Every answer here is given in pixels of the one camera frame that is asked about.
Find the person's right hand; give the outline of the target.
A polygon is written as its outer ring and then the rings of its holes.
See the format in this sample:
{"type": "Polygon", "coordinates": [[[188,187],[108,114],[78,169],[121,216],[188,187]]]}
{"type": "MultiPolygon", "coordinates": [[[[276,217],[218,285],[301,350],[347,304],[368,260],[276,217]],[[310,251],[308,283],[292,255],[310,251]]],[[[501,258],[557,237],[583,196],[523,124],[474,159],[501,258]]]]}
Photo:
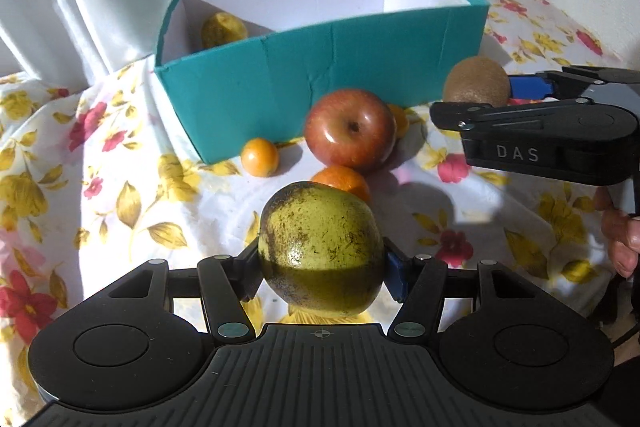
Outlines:
{"type": "Polygon", "coordinates": [[[603,186],[594,194],[594,208],[601,213],[601,231],[608,241],[608,257],[615,271],[628,279],[639,262],[639,219],[615,208],[608,189],[603,186]]]}

